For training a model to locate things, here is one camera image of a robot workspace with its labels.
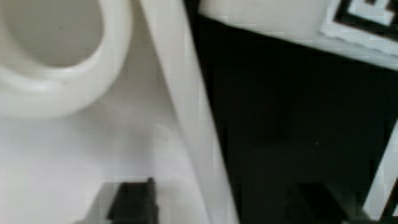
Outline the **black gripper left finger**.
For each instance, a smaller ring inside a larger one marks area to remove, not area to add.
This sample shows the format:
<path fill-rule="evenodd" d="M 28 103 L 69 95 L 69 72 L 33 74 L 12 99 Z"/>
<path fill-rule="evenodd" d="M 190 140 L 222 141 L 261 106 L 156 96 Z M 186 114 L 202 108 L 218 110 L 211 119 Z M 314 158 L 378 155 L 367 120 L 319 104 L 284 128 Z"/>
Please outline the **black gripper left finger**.
<path fill-rule="evenodd" d="M 87 216 L 76 224 L 159 224 L 156 182 L 104 183 L 94 198 Z"/>

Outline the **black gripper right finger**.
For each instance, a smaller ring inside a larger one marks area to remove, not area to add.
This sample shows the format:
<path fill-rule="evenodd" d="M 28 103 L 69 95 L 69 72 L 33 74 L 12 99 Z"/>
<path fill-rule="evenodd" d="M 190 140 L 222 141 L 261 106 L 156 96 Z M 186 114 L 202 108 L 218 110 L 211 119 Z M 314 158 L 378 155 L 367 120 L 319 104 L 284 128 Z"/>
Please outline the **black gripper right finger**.
<path fill-rule="evenodd" d="M 365 222 L 351 192 L 321 182 L 296 183 L 286 191 L 286 224 Z"/>

